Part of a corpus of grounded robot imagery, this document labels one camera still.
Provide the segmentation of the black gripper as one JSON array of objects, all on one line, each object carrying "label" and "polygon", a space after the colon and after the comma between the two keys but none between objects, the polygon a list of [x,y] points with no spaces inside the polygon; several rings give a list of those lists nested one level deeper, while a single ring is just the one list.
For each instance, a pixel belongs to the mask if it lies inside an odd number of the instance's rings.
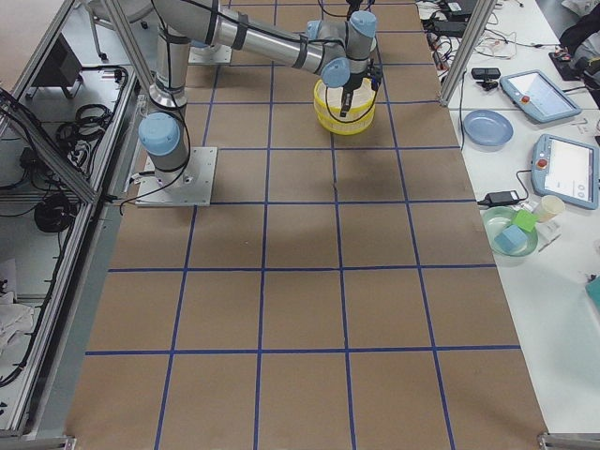
[{"label": "black gripper", "polygon": [[341,58],[341,81],[339,82],[342,86],[342,95],[340,101],[340,116],[346,117],[349,109],[351,108],[351,100],[353,99],[353,92],[357,90],[364,79],[371,81],[371,89],[377,91],[381,84],[381,68],[376,66],[374,61],[370,59],[359,60],[359,68],[353,66],[354,60],[347,57]]}]

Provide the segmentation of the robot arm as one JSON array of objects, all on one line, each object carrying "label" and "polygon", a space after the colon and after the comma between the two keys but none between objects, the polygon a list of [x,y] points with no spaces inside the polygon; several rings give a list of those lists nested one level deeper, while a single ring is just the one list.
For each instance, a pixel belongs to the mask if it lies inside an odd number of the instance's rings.
[{"label": "robot arm", "polygon": [[192,42],[249,52],[319,76],[327,88],[339,88],[341,112],[347,114],[353,93],[364,79],[377,89],[383,77],[370,57],[377,18],[355,9],[343,21],[310,21],[297,34],[222,6],[218,1],[156,1],[160,19],[155,79],[149,96],[160,113],[183,113]]}]

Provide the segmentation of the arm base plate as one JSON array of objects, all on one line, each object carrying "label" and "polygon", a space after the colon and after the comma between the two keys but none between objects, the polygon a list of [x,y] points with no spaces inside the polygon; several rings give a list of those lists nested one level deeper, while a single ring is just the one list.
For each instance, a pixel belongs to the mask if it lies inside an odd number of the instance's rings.
[{"label": "arm base plate", "polygon": [[208,206],[211,202],[218,149],[191,148],[191,158],[183,174],[156,172],[150,157],[144,169],[152,174],[141,179],[135,204],[147,207]]},{"label": "arm base plate", "polygon": [[232,58],[232,49],[228,46],[191,46],[188,54],[188,63],[192,66],[217,66],[229,65]]}]

